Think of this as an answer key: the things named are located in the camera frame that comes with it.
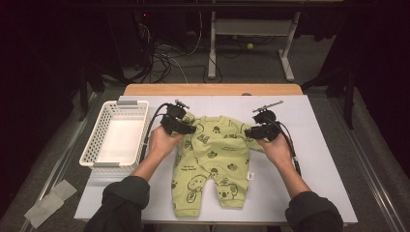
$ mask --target baby onesie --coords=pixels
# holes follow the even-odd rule
[[[254,139],[246,138],[250,125],[219,116],[183,121],[196,126],[178,144],[172,180],[172,198],[176,217],[198,217],[202,189],[214,179],[222,207],[242,208],[248,190],[249,148],[263,152]]]

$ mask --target white tray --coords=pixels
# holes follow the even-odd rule
[[[98,171],[133,171],[149,124],[147,101],[107,101],[79,160]]]

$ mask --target black cable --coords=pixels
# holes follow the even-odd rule
[[[263,119],[265,119],[265,120],[269,121],[270,123],[272,123],[273,125],[275,125],[275,127],[277,127],[279,132],[283,135],[284,139],[286,140],[287,146],[289,147],[290,155],[292,156],[293,163],[295,165],[295,169],[299,173],[299,175],[302,176],[301,167],[299,165],[298,158],[296,157],[295,148],[293,147],[293,141],[292,141],[292,138],[290,136],[290,133],[289,133],[289,130],[287,129],[287,127],[283,123],[279,123],[280,125],[282,125],[286,129],[286,131],[289,135],[285,134],[283,129],[280,126],[278,126],[271,119],[266,118],[266,117],[263,117]]]

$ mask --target white table surface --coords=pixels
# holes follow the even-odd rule
[[[196,117],[223,115],[250,125],[255,125],[252,119],[256,114],[252,113],[254,109],[283,100],[284,103],[271,110],[290,131],[304,180],[312,190],[337,206],[345,223],[358,221],[307,96],[123,96],[121,99],[148,101],[151,115],[162,103],[174,103],[178,99],[188,105],[189,111]],[[156,119],[153,129],[160,124],[160,120],[161,116]],[[199,217],[175,217],[171,198],[175,156],[174,150],[150,180],[150,203],[142,211],[142,220],[156,223],[286,223],[284,211],[290,200],[286,188],[275,167],[264,154],[256,151],[250,151],[249,172],[254,173],[255,177],[249,181],[243,209],[221,207],[211,179],[203,189]],[[92,171],[74,218],[89,219],[101,206],[103,189],[128,174]]]

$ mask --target gray floor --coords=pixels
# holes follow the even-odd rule
[[[223,56],[236,56],[239,46],[218,46],[217,64],[222,73],[223,83],[284,83],[283,71],[277,50],[283,48],[284,39],[276,39],[267,45],[258,45],[253,39],[255,48],[244,48],[235,59]],[[296,83],[302,84],[315,78],[326,58],[333,40],[315,42],[313,37],[302,36],[294,41],[289,53]],[[190,56],[175,58],[181,66],[208,64],[207,53],[203,49]],[[164,80],[169,83],[200,83],[202,82],[203,68],[173,68],[170,75]],[[220,74],[214,81],[219,82]],[[410,223],[410,183],[404,175],[386,143],[380,135],[374,122],[369,117],[360,93],[355,93],[353,113],[354,130],[349,130],[340,120],[340,106],[342,99],[328,99],[324,94],[324,87],[315,87],[305,92],[309,96],[319,126],[324,134],[331,151],[341,180],[344,183],[359,223],[349,225],[344,231],[406,231]],[[116,100],[124,92],[124,86],[108,86],[104,93],[91,98],[93,108],[85,122],[78,122],[80,108],[78,96],[73,102],[75,109],[65,124],[54,134],[45,146],[30,175],[21,187],[9,211],[2,218],[0,231],[29,231],[31,226],[25,222],[24,214],[30,209],[42,192],[48,190],[45,185],[51,186],[62,179],[67,180],[76,189],[78,194],[69,198],[64,206],[51,216],[38,231],[81,231],[84,222],[73,219],[76,206],[80,199],[90,169],[78,164],[79,156],[91,133],[93,122],[96,120],[101,105],[109,100]]]

